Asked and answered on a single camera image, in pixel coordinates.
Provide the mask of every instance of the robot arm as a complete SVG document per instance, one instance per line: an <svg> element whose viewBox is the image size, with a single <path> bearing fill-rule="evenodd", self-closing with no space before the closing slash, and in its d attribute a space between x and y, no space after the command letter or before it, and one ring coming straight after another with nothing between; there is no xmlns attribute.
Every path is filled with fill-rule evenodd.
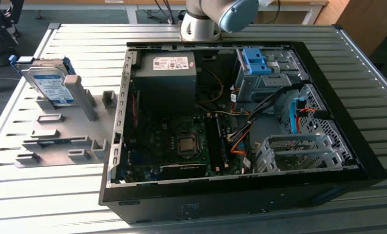
<svg viewBox="0 0 387 234"><path fill-rule="evenodd" d="M17 46L15 27L18 23L23 0L9 0L10 6L6 11L0 10L0 38L7 47Z"/></svg>
<svg viewBox="0 0 387 234"><path fill-rule="evenodd" d="M257 14L257 0L186 0L181 37L187 41L218 40L225 32L242 30Z"/></svg>

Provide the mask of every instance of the motherboard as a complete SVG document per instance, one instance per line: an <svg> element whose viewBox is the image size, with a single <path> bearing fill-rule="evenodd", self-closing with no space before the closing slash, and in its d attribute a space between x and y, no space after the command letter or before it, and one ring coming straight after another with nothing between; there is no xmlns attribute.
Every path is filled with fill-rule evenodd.
<svg viewBox="0 0 387 234"><path fill-rule="evenodd" d="M239 174L241 158L226 149L227 115L149 118L142 126L123 171L131 182Z"/></svg>

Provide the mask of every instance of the workbench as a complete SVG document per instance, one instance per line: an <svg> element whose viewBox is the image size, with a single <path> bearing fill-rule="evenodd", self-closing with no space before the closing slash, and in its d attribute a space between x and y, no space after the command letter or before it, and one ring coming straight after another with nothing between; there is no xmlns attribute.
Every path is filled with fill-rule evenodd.
<svg viewBox="0 0 387 234"><path fill-rule="evenodd" d="M171 10L185 10L185 0L169 0ZM302 24L313 24L321 7L328 0L281 0L281 11L306 12ZM7 8L7 0L2 0L1 9ZM23 10L125 10L129 23L137 23L138 10L158 10L153 0L25 0ZM277 11L277 1L258 11Z"/></svg>
<svg viewBox="0 0 387 234"><path fill-rule="evenodd" d="M50 27L34 57L66 55L93 95L118 90L127 41L178 40L178 28L162 24ZM344 31L332 26L250 25L222 37L305 43L387 170L387 80ZM97 204L101 163L13 166L30 130L27 120L39 112L35 97L22 78L0 117L0 233L387 233L387 180L318 207L129 226Z"/></svg>

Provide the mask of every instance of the white label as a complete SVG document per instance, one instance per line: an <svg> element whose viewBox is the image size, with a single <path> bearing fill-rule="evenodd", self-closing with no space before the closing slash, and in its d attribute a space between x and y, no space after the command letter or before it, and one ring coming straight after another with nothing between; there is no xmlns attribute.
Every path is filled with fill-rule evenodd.
<svg viewBox="0 0 387 234"><path fill-rule="evenodd" d="M235 102L235 94L230 94L230 101Z"/></svg>
<svg viewBox="0 0 387 234"><path fill-rule="evenodd" d="M159 57L153 59L153 70L186 70L186 57Z"/></svg>
<svg viewBox="0 0 387 234"><path fill-rule="evenodd" d="M242 163L247 168L250 168L250 161L246 158L243 158Z"/></svg>
<svg viewBox="0 0 387 234"><path fill-rule="evenodd" d="M123 3L122 0L103 0L105 3Z"/></svg>
<svg viewBox="0 0 387 234"><path fill-rule="evenodd" d="M266 65L269 67L278 67L278 63L277 62L268 62Z"/></svg>
<svg viewBox="0 0 387 234"><path fill-rule="evenodd" d="M39 141L38 143L39 143L39 144L54 144L53 141Z"/></svg>
<svg viewBox="0 0 387 234"><path fill-rule="evenodd" d="M73 102L73 96L67 88L62 85L59 75L34 75L35 84L47 99L55 103Z"/></svg>

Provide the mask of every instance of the blue plastic clip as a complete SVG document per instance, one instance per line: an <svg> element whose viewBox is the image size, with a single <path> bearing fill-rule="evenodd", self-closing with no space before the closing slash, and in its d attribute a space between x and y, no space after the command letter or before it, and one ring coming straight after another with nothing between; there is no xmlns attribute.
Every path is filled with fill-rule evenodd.
<svg viewBox="0 0 387 234"><path fill-rule="evenodd" d="M265 64L265 56L257 48L243 48L243 60L249 67L249 74L270 74L270 68Z"/></svg>

